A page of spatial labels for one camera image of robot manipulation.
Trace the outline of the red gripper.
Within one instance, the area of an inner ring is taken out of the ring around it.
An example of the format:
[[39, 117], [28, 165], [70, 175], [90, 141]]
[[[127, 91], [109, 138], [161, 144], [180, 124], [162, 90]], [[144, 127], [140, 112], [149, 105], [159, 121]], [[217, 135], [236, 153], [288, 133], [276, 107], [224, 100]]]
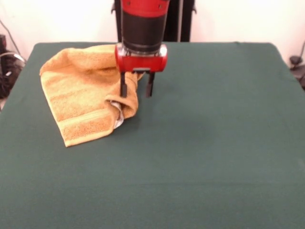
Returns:
[[120, 97], [127, 97], [125, 72], [150, 72], [146, 86], [146, 97], [151, 97], [153, 94], [155, 72], [163, 72], [167, 64], [167, 46], [162, 44], [157, 53], [139, 54], [129, 52], [122, 44], [117, 44], [114, 53], [117, 67], [121, 72]]

